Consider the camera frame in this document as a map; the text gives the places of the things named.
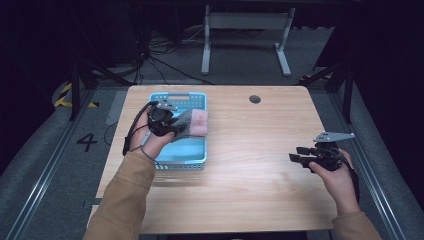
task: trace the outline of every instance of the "tan sleeve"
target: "tan sleeve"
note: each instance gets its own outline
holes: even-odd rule
[[[138,239],[146,213],[146,196],[154,176],[154,162],[128,152],[107,185],[84,239]]]
[[[364,212],[344,214],[333,219],[334,231],[339,240],[381,239]]]

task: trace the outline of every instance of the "blue plastic basket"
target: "blue plastic basket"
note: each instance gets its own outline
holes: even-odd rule
[[[189,109],[207,110],[206,94],[201,92],[154,92],[150,101],[166,99],[177,107],[178,117]],[[157,170],[202,170],[207,157],[206,138],[186,138],[167,144],[156,158]]]

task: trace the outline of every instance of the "wooden table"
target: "wooden table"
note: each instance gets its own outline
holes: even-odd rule
[[[333,199],[322,180],[292,163],[324,130],[311,97],[295,86],[136,86],[121,113],[97,192],[117,171],[124,137],[152,92],[204,92],[208,157],[201,171],[157,171],[144,234],[331,229]],[[249,101],[261,98],[259,104]]]

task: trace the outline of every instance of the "human hand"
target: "human hand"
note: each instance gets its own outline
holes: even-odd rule
[[[339,151],[352,166],[352,159],[349,153],[342,149],[339,149]],[[309,167],[324,181],[327,191],[336,202],[337,215],[358,212],[361,210],[356,200],[355,189],[349,169],[345,164],[342,164],[339,169],[333,172],[327,171],[315,162],[310,162]]]
[[[172,141],[172,139],[174,138],[174,133],[170,132],[161,137],[158,137],[155,134],[150,134],[147,142],[143,146],[140,146],[141,141],[143,141],[143,138],[149,132],[149,127],[147,126],[147,123],[148,113],[150,112],[150,110],[151,106],[147,107],[136,123],[131,138],[130,151],[138,153],[140,155],[147,155],[147,157],[155,159],[162,151],[162,148]]]

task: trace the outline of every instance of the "aluminum rail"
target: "aluminum rail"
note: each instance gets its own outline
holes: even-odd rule
[[[346,121],[343,117],[343,111],[342,111],[342,102],[340,98],[336,94],[328,94],[330,101],[333,105],[333,108],[337,112],[337,117],[339,121],[342,123],[342,126],[346,132],[353,132],[354,128],[352,125],[346,124]],[[381,215],[381,218],[384,222],[384,225],[386,226],[387,232],[390,235],[391,239],[408,239],[403,232],[398,219],[396,218],[395,214],[392,211],[392,208],[390,207],[389,201],[387,199],[386,194],[384,193],[383,189],[381,188],[380,183],[377,180],[377,177],[372,170],[372,167],[369,163],[369,160],[367,156],[365,155],[365,152],[363,148],[361,147],[361,144],[359,143],[359,140],[357,138],[350,139],[354,151],[356,155],[358,156],[358,160],[356,163],[357,168],[362,173],[365,183],[368,186],[368,189],[370,190],[371,196],[375,202],[375,205],[377,206],[377,209]]]
[[[47,188],[49,187],[54,177],[54,174],[56,173],[57,168],[62,162],[66,147],[68,146],[72,134],[75,131],[75,128],[78,126],[78,123],[80,122],[85,110],[87,109],[87,106],[89,105],[93,95],[94,90],[87,90],[87,92],[85,92],[81,101],[81,110],[78,112],[72,122],[68,122],[62,137],[60,138],[55,150],[50,156],[49,161],[44,167],[43,172],[32,188],[32,191],[21,212],[16,218],[15,223],[10,229],[6,240],[21,239],[23,237],[32,217],[34,216],[35,211],[40,205],[41,200],[43,199],[44,194],[46,193]]]

